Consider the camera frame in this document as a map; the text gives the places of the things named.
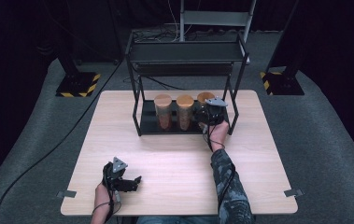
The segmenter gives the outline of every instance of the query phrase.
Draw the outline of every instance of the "metal shelf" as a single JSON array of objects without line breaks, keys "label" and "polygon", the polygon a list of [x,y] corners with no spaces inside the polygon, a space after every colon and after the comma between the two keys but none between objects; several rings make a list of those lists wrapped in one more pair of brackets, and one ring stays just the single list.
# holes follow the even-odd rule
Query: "metal shelf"
[{"label": "metal shelf", "polygon": [[[248,51],[241,34],[235,41],[209,42],[167,42],[167,43],[135,43],[133,35],[125,52],[127,68],[135,97],[133,119],[138,135],[163,133],[201,133],[197,121],[192,120],[189,130],[177,130],[176,112],[173,114],[173,125],[168,132],[162,131],[157,124],[155,106],[153,101],[145,98],[141,77],[225,77],[226,84],[222,99],[230,94],[234,108],[234,120],[229,134],[233,133],[234,125],[238,119],[235,96],[238,92],[244,68],[248,59]],[[234,63],[241,63],[237,80],[232,87],[231,74]],[[143,102],[140,123],[136,118],[138,103]],[[173,102],[173,111],[177,107]]]}]

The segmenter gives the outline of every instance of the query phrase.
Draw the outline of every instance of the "cable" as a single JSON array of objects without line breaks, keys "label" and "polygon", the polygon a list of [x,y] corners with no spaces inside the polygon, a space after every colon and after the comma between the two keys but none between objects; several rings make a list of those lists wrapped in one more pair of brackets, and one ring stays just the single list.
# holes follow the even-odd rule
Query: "cable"
[{"label": "cable", "polygon": [[230,174],[230,177],[229,177],[229,179],[227,181],[226,187],[223,189],[223,191],[222,191],[222,193],[220,195],[220,198],[218,200],[218,213],[219,213],[220,206],[222,205],[223,199],[225,197],[226,191],[230,187],[230,184],[232,183],[232,181],[234,179],[234,175],[235,175],[235,166],[232,163],[232,173]]},{"label": "cable", "polygon": [[110,204],[110,201],[109,202],[107,202],[107,203],[100,203],[100,204],[98,204],[96,207],[94,207],[94,209],[92,210],[92,214],[94,214],[94,212],[95,212],[95,210],[97,210],[97,208],[99,208],[99,207],[101,207],[102,205],[105,205],[105,204]]},{"label": "cable", "polygon": [[104,87],[106,86],[106,84],[109,82],[109,80],[115,75],[116,71],[118,70],[120,66],[120,63],[118,64],[118,66],[115,68],[115,71],[113,71],[113,73],[109,76],[109,78],[106,80],[106,83],[104,84],[103,87],[101,87],[101,89],[99,89],[99,91],[97,92],[97,94],[95,95],[95,97],[92,99],[92,102],[89,104],[89,106],[86,108],[86,110],[83,112],[83,114],[80,116],[80,118],[78,119],[78,121],[75,123],[75,125],[72,127],[72,129],[60,140],[60,142],[54,147],[52,148],[48,153],[46,153],[46,155],[44,155],[42,158],[40,158],[38,161],[36,161],[34,164],[32,164],[30,167],[28,167],[27,170],[25,170],[22,174],[20,174],[11,184],[10,186],[8,186],[8,188],[6,189],[6,191],[2,194],[1,198],[0,198],[0,207],[2,204],[2,201],[5,199],[6,195],[8,194],[8,192],[11,190],[11,188],[13,188],[13,186],[25,175],[27,174],[29,171],[31,171],[35,166],[37,166],[40,162],[42,162],[43,160],[45,160],[53,151],[55,151],[55,149],[57,149],[64,141],[65,139],[77,128],[78,124],[81,122],[81,120],[83,119],[83,117],[87,114],[87,112],[89,111],[89,109],[92,107],[92,104],[95,102],[95,100],[98,98],[98,96],[100,95],[101,91],[104,89]]},{"label": "cable", "polygon": [[112,216],[115,215],[117,212],[119,212],[119,210],[121,209],[121,203],[119,203],[119,204],[120,204],[120,206],[119,206],[118,210],[116,210],[116,212],[114,212],[114,213],[112,214]]},{"label": "cable", "polygon": [[112,205],[111,208],[112,208],[112,213],[113,213],[113,191],[111,189],[109,189],[109,185],[107,184],[107,181],[106,181],[106,174],[104,172],[103,174],[103,182],[105,183],[105,187],[106,187],[106,191],[107,191],[107,194],[109,195],[109,205]]},{"label": "cable", "polygon": [[172,42],[174,42],[174,41],[177,40],[177,21],[176,21],[176,18],[174,17],[173,10],[171,9],[170,0],[168,0],[168,7],[170,8],[171,16],[173,16],[173,20],[174,20],[174,23],[175,23],[175,25],[176,25],[176,37],[175,37],[174,40],[172,41]]},{"label": "cable", "polygon": [[[199,1],[199,4],[197,5],[197,9],[196,9],[196,11],[199,11],[200,10],[200,5],[201,5],[201,0]],[[185,34],[187,34],[188,33],[188,31],[191,29],[191,27],[192,27],[192,24],[189,26],[189,28],[185,31]]]},{"label": "cable", "polygon": [[159,84],[160,84],[161,86],[163,86],[166,90],[168,90],[167,87],[173,88],[173,89],[176,89],[176,90],[181,90],[181,91],[185,91],[185,90],[186,90],[186,89],[183,89],[183,88],[180,88],[180,87],[175,87],[175,86],[168,85],[168,84],[163,83],[163,82],[161,82],[161,81],[159,81],[159,80],[157,80],[157,79],[155,79],[155,78],[153,78],[153,77],[145,77],[145,78],[147,78],[147,79],[149,79],[149,80],[152,80],[152,81],[154,81],[154,82],[159,83]]},{"label": "cable", "polygon": [[212,152],[214,152],[214,149],[212,148],[212,146],[211,146],[211,143],[216,143],[216,144],[219,144],[219,145],[221,145],[222,146],[222,148],[226,148],[225,147],[225,145],[223,145],[222,143],[220,143],[220,142],[217,142],[217,141],[214,141],[214,140],[211,140],[211,134],[214,132],[214,130],[215,130],[215,128],[217,127],[217,125],[218,125],[218,123],[219,123],[219,121],[216,121],[215,123],[215,125],[214,125],[214,128],[211,130],[211,132],[209,131],[209,111],[208,111],[208,108],[206,107],[205,108],[205,110],[206,110],[206,114],[207,114],[207,121],[208,121],[208,123],[207,124],[205,124],[205,126],[206,126],[206,131],[205,132],[203,132],[203,138],[204,138],[204,140],[206,141],[206,143],[208,144],[208,146],[209,146],[209,149],[212,151]]}]

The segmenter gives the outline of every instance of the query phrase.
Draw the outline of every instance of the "hand-mounted device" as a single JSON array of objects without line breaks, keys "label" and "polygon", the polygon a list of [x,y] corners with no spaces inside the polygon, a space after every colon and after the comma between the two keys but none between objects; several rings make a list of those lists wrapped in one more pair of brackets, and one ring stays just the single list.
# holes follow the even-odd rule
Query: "hand-mounted device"
[{"label": "hand-mounted device", "polygon": [[122,178],[126,171],[127,163],[119,160],[117,157],[113,158],[113,162],[109,162],[104,166],[103,185],[108,191],[136,191],[138,184],[141,182],[142,176],[135,180],[124,180]]},{"label": "hand-mounted device", "polygon": [[227,104],[219,97],[206,99],[205,102],[206,104],[196,112],[197,121],[207,126],[222,123],[225,119],[224,114]]},{"label": "hand-mounted device", "polygon": [[113,194],[115,193],[116,201],[120,203],[119,191],[124,191],[124,192],[136,191],[138,189],[138,184],[141,182],[142,176],[137,177],[135,180],[124,180],[122,178],[124,172],[126,171],[127,166],[128,166],[127,163],[119,160],[117,157],[113,158],[113,162],[109,162],[107,165],[104,166],[102,184],[106,187],[110,199],[108,203],[110,209],[109,209],[109,213],[106,216],[106,221],[108,221],[110,217],[112,217],[114,214],[113,210],[114,210],[115,203],[113,202]]}]

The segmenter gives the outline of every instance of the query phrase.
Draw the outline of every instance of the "camouflage sleeve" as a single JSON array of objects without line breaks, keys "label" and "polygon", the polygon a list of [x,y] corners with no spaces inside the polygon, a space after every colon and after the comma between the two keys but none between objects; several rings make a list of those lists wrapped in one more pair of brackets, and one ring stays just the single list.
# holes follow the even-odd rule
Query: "camouflage sleeve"
[{"label": "camouflage sleeve", "polygon": [[[233,173],[233,163],[224,149],[217,150],[211,161],[219,201]],[[254,223],[248,198],[237,172],[224,192],[219,208],[219,223]]]}]

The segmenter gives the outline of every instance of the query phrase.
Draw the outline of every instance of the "human hand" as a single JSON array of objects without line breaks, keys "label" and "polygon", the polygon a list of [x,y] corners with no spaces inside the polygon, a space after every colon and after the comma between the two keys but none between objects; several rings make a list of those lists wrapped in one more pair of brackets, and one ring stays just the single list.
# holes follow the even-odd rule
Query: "human hand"
[{"label": "human hand", "polygon": [[209,139],[213,152],[225,148],[224,143],[228,131],[229,123],[225,120],[218,125],[209,126]]}]

